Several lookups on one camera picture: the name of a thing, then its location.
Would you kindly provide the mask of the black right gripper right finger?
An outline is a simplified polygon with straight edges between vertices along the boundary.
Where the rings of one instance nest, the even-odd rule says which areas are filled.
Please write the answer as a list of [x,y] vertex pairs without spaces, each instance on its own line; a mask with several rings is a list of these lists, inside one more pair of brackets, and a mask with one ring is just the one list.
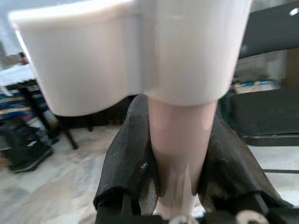
[[275,190],[249,147],[218,113],[198,194],[204,208],[293,208]]

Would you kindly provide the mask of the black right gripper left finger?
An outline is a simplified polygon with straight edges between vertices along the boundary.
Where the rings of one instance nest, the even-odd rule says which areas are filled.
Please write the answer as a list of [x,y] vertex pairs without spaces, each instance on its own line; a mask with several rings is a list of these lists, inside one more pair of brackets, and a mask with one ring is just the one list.
[[159,175],[151,148],[145,95],[133,99],[107,150],[93,205],[97,209],[109,199],[123,194],[130,196],[138,213],[154,212],[159,195]]

